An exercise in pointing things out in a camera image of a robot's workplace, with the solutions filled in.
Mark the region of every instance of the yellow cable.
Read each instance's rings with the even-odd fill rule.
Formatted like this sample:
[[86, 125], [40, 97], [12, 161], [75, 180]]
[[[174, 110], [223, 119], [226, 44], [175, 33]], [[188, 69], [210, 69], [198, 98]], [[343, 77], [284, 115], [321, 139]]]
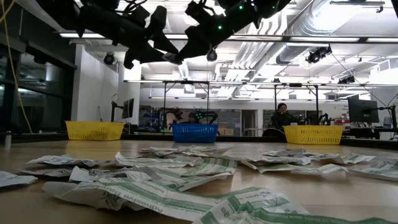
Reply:
[[7, 16], [8, 12], [11, 10], [11, 7], [14, 5], [15, 0], [12, 0], [10, 6], [8, 7], [8, 9], [6, 10], [6, 12], [4, 12], [4, 10], [2, 11], [2, 16], [0, 18], [0, 24], [2, 22], [2, 20]]
[[[10, 10], [10, 8], [11, 8], [12, 4], [14, 3], [14, 1], [15, 1], [15, 0], [12, 1], [12, 3], [11, 3], [11, 5], [10, 5], [10, 7], [8, 8], [8, 10]], [[15, 89], [16, 89], [16, 91], [17, 91], [18, 100], [19, 100], [19, 103], [21, 104], [22, 113], [24, 114], [24, 117], [25, 117], [27, 126], [28, 126], [28, 128], [29, 128], [29, 131], [30, 131], [30, 133], [33, 133], [33, 132], [32, 132], [32, 128], [30, 127], [30, 124], [29, 124], [29, 120], [27, 119], [27, 116], [26, 116], [26, 113], [25, 113], [24, 105], [22, 104], [21, 96], [20, 96], [20, 94], [19, 94], [19, 92], [18, 92], [17, 76], [16, 76], [16, 74], [15, 74], [14, 64], [13, 64], [13, 62], [12, 62], [11, 47], [10, 47], [10, 41], [9, 41], [9, 38], [8, 38], [8, 27], [7, 27], [7, 19], [6, 19], [6, 15], [7, 15], [7, 14], [6, 14], [6, 11], [4, 10], [4, 0], [1, 0], [1, 2], [2, 2], [1, 7], [2, 7], [3, 17], [0, 19], [0, 23], [1, 23], [1, 21], [4, 19], [4, 30], [6, 31], [6, 40], [7, 40], [7, 47], [8, 47], [8, 55], [9, 55], [9, 59], [11, 60], [11, 63], [10, 63], [10, 64], [11, 64], [12, 75], [14, 76]]]

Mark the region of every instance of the blue basket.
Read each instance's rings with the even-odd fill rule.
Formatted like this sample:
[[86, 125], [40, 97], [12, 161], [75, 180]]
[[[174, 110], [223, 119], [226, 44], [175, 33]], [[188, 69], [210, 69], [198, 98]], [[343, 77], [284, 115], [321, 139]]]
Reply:
[[172, 124], [175, 142], [216, 141], [218, 124]]

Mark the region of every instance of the wooden table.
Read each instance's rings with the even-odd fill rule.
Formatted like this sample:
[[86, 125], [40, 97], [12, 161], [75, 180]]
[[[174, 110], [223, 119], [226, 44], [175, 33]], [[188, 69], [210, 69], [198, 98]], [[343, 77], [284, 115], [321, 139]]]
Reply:
[[[0, 148], [0, 170], [14, 169], [44, 155], [70, 154], [85, 159], [113, 159], [121, 151], [127, 156], [136, 156], [137, 150], [149, 146], [178, 147], [167, 141], [58, 141], [13, 144], [11, 151]], [[273, 151], [278, 149], [306, 148], [314, 152], [356, 152], [398, 159], [394, 151], [365, 149], [346, 146], [299, 146], [284, 143], [216, 143], [230, 147], [232, 151]], [[0, 189], [0, 223], [188, 223], [175, 220], [150, 210], [107, 211], [84, 205], [75, 205], [47, 195], [41, 186], [46, 180], [38, 180], [27, 187]], [[188, 190], [202, 195], [223, 194], [247, 187], [264, 187], [287, 195], [311, 214], [348, 220], [371, 217], [398, 222], [398, 183], [364, 177], [347, 176], [343, 171], [329, 175], [303, 174], [297, 172], [269, 172], [260, 174], [248, 167], [238, 166], [233, 177], [216, 180]]]

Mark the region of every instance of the black monitor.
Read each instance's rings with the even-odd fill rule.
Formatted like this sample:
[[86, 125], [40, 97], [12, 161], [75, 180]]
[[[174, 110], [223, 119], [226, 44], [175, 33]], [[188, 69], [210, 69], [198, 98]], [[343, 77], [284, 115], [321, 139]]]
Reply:
[[123, 103], [123, 114], [122, 119], [131, 118], [132, 117], [132, 108], [134, 106], [134, 98], [127, 100]]
[[349, 120], [351, 122], [378, 123], [377, 102], [372, 100], [348, 99]]

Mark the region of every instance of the yellow basket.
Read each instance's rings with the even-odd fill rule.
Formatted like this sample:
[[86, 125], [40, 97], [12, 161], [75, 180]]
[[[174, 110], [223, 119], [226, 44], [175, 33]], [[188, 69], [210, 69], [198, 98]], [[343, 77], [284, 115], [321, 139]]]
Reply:
[[123, 123], [95, 121], [66, 121], [70, 140], [119, 140]]
[[343, 126], [284, 126], [286, 140], [295, 144], [340, 144]]

